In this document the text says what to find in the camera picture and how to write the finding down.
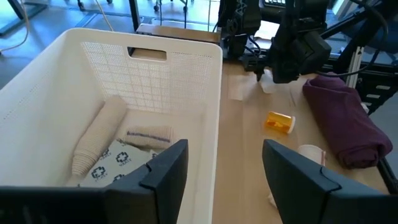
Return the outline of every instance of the folded cloth with print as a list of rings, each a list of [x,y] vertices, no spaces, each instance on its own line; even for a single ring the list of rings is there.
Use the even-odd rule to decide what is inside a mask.
[[[158,153],[142,151],[134,146],[115,140],[105,150],[98,162],[79,184],[80,187],[105,187],[142,166]]]

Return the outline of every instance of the wooden table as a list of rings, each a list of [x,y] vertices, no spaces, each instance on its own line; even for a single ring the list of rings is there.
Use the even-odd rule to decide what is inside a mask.
[[[256,82],[255,74],[246,73],[239,64],[224,63],[214,224],[282,223],[278,211],[267,198],[270,190],[261,157],[264,139],[274,139],[294,150],[301,144],[314,144],[326,150],[327,168],[388,194],[376,167],[344,170],[328,153],[302,95],[306,78],[280,85],[276,93],[267,95]],[[296,116],[290,135],[264,130],[262,124],[270,110]]]

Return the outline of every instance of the orange pill bottle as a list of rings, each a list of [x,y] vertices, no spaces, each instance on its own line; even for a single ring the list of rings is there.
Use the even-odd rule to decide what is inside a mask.
[[[268,112],[264,128],[272,128],[285,134],[290,134],[293,131],[295,124],[294,116],[287,116],[273,111]]]

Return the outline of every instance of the folded maroon cloth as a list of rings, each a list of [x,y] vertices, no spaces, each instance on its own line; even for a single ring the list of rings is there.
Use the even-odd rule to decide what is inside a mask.
[[[304,84],[303,94],[343,167],[375,166],[391,152],[390,139],[370,120],[357,91],[341,79],[318,76]]]

